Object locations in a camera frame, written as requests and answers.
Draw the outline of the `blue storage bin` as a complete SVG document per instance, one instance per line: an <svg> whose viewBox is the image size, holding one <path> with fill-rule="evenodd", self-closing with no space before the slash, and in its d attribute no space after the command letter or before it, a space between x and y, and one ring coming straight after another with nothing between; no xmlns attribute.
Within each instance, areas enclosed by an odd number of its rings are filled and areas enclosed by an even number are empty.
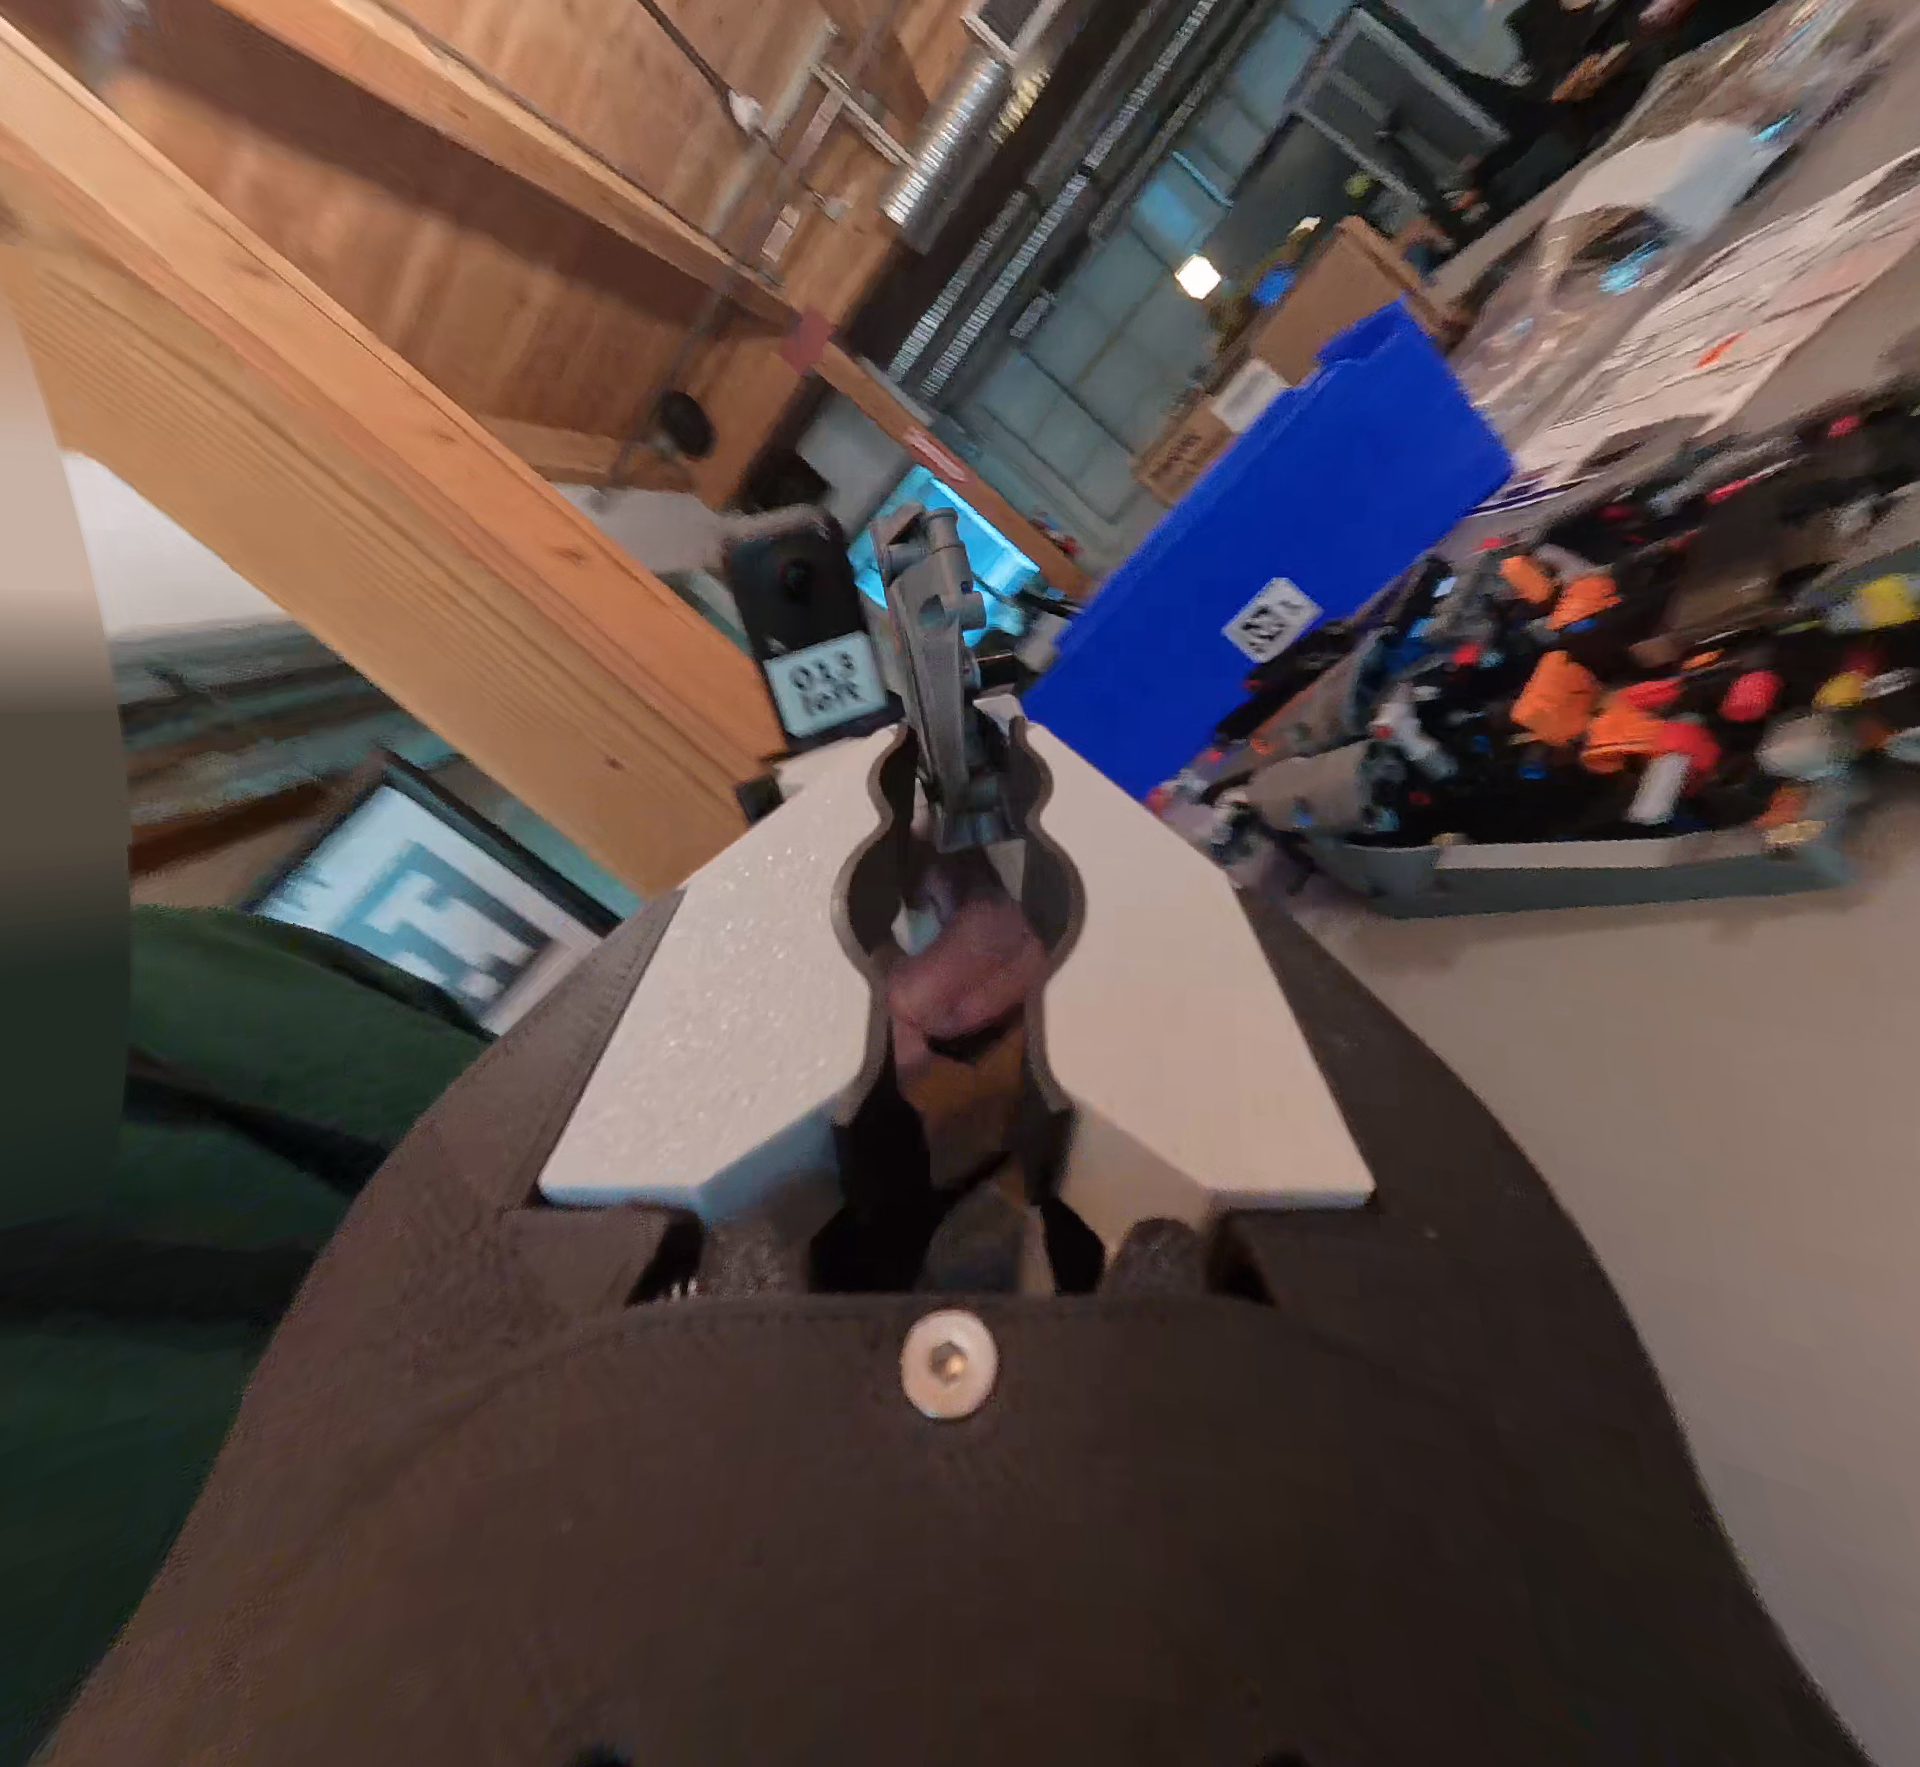
<svg viewBox="0 0 1920 1767"><path fill-rule="evenodd" d="M1399 579L1512 460L1409 303L1335 336L1095 590L1028 722L1142 798L1246 680Z"/></svg>

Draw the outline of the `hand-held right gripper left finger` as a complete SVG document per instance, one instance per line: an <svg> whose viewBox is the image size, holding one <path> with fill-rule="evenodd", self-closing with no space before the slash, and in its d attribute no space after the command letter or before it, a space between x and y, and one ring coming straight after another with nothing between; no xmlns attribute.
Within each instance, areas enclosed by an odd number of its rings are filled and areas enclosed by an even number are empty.
<svg viewBox="0 0 1920 1767"><path fill-rule="evenodd" d="M925 1124L887 994L916 794L907 726L832 745L660 908L538 1192L662 1210L664 1294L894 1288L918 1270Z"/></svg>

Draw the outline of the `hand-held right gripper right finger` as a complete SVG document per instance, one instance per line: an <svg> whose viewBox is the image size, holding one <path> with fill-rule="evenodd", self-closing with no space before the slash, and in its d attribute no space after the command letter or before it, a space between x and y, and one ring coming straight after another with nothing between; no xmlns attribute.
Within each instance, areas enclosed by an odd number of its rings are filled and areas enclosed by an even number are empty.
<svg viewBox="0 0 1920 1767"><path fill-rule="evenodd" d="M1377 1181L1229 877L1037 722L1007 720L1025 1013L1020 1157L1114 1262L1142 1225L1344 1210Z"/></svg>

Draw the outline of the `grey black lego car model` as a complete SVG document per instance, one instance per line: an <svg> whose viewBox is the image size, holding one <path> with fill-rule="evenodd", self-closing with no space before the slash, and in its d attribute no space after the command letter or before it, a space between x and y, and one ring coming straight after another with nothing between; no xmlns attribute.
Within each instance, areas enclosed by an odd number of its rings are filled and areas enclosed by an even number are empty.
<svg viewBox="0 0 1920 1767"><path fill-rule="evenodd" d="M1916 374L1615 437L1284 650L1148 795L1388 916L1816 892L1916 774Z"/></svg>

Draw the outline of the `clear bag of lego parts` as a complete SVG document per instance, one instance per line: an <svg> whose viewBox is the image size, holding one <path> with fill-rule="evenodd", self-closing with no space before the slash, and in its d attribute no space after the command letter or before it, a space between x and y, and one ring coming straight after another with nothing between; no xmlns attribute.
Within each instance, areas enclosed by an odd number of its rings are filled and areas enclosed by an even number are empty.
<svg viewBox="0 0 1920 1767"><path fill-rule="evenodd" d="M1695 120L1603 154L1555 196L1482 314L1475 353L1542 359L1649 296L1791 147L1790 120Z"/></svg>

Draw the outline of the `person's left hand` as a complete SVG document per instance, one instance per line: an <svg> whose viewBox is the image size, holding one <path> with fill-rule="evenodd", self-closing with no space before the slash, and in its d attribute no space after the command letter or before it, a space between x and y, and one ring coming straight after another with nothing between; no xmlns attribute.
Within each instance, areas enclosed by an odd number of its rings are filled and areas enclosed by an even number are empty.
<svg viewBox="0 0 1920 1767"><path fill-rule="evenodd" d="M1009 898L957 906L923 950L885 973L899 1059L945 1047L1022 1012L1042 984L1047 950Z"/></svg>

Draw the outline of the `silver air duct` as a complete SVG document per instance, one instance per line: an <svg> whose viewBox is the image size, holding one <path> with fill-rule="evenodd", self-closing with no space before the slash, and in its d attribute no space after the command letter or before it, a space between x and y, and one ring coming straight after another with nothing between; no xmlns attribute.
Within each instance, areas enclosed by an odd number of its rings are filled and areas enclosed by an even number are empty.
<svg viewBox="0 0 1920 1767"><path fill-rule="evenodd" d="M1069 124L1110 98L1176 0L960 0L960 55L882 195L899 239L926 252L994 156L1039 122L1041 171Z"/></svg>

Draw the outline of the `grey lego subassembly red pins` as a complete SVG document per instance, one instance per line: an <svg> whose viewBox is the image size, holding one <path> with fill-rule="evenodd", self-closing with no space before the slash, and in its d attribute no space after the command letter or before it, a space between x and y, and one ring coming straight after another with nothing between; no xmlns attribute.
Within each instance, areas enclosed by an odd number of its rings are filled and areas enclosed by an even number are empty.
<svg viewBox="0 0 1920 1767"><path fill-rule="evenodd" d="M948 506L907 503L874 527L901 722L878 763L887 920L901 956L918 958L959 908L988 887L1025 887L1028 771L1013 720L982 705L970 632L985 599Z"/></svg>

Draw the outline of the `brown cardboard box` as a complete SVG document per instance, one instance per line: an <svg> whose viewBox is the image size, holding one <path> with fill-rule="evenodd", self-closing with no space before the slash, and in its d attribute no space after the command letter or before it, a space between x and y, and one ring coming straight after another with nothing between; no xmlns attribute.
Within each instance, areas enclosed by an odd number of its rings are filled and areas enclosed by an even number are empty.
<svg viewBox="0 0 1920 1767"><path fill-rule="evenodd" d="M1303 267L1284 272L1275 296L1246 295L1212 365L1135 457L1133 480L1159 505L1174 505L1265 411L1308 385L1332 339L1372 314L1403 303L1442 350L1467 330L1467 314L1358 217L1340 220Z"/></svg>

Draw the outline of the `framed screen white pattern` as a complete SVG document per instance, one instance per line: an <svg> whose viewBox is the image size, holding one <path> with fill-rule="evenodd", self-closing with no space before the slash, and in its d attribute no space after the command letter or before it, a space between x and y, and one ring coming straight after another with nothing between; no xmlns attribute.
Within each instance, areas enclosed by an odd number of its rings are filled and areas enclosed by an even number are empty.
<svg viewBox="0 0 1920 1767"><path fill-rule="evenodd" d="M380 748L245 912L341 940L505 1034L620 916L428 771Z"/></svg>

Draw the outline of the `lego sticker sheet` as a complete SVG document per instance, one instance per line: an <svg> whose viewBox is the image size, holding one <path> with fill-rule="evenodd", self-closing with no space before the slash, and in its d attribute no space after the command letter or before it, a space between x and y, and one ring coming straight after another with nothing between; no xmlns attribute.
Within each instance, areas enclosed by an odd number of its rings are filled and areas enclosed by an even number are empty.
<svg viewBox="0 0 1920 1767"><path fill-rule="evenodd" d="M1512 445L1507 496L1555 493L1603 451L1660 424L1724 424L1916 239L1916 149L1744 235L1645 314L1543 431Z"/></svg>

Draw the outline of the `person's green shirt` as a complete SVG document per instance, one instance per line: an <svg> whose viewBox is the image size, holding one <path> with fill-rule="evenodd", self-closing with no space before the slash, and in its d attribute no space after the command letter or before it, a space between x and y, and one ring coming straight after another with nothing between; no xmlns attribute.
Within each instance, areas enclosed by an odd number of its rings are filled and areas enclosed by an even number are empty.
<svg viewBox="0 0 1920 1767"><path fill-rule="evenodd" d="M482 1056L486 1029L430 984L319 934L239 912L139 908L130 1056L108 1229L116 1318L152 1360L113 1461L120 1635L152 1588L266 1362L276 1429L249 1426L246 1478L348 1466L395 1404L366 1362L318 1342L297 1292L417 1118Z"/></svg>

